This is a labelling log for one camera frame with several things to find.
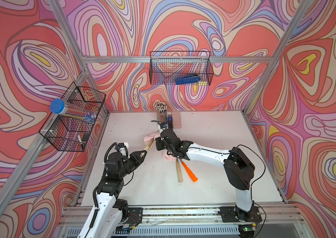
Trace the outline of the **pink terry rag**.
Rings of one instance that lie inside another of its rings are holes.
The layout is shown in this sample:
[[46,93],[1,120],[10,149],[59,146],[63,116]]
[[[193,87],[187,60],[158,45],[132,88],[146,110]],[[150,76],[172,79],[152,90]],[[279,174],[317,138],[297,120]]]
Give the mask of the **pink terry rag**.
[[[145,136],[145,137],[144,137],[144,143],[145,143],[145,145],[148,143],[148,141],[149,141],[152,137],[153,137],[154,139],[156,139],[156,138],[160,138],[160,132],[157,131],[156,133],[153,133],[153,134],[150,134],[150,135],[148,135],[148,136]],[[173,157],[172,155],[169,155],[169,154],[168,154],[168,150],[167,150],[167,149],[163,149],[163,150],[161,151],[161,153],[162,153],[162,158],[165,159],[165,160],[168,160],[168,161],[175,161],[175,160],[176,160],[175,157]]]

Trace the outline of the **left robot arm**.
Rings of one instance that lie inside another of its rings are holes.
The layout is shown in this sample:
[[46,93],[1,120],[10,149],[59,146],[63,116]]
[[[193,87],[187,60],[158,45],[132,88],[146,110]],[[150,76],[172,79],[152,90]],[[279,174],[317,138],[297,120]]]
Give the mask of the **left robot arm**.
[[133,173],[145,160],[146,150],[131,154],[108,150],[104,157],[104,171],[99,184],[93,189],[94,205],[83,225],[79,238],[110,238],[126,220],[128,202],[118,199],[125,186],[124,177]]

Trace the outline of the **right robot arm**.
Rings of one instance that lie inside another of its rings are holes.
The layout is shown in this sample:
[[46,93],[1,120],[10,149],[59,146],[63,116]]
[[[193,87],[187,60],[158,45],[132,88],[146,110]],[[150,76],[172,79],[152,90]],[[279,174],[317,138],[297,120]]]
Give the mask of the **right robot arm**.
[[236,190],[236,207],[248,213],[253,207],[251,195],[251,180],[254,177],[255,166],[238,147],[231,150],[219,150],[201,146],[192,141],[180,140],[170,129],[160,130],[157,138],[158,150],[166,149],[168,155],[188,161],[200,161],[224,168],[229,183]]

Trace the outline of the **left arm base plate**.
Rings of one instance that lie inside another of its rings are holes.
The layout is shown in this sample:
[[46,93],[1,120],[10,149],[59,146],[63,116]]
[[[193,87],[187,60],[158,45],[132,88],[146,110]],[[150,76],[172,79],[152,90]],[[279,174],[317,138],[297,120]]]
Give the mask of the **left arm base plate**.
[[125,209],[119,209],[121,212],[122,218],[120,224],[130,224],[137,226],[142,223],[143,208],[142,207],[131,207],[128,208],[126,212]]

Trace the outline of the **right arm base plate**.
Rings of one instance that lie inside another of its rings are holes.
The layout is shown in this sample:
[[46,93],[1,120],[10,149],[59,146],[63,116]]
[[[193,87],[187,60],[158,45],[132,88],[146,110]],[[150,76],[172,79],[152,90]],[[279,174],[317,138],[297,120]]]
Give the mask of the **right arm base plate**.
[[218,214],[221,216],[224,223],[256,223],[262,222],[262,217],[260,215],[257,206],[252,206],[251,210],[246,212],[239,209],[237,206],[234,207],[220,207]]

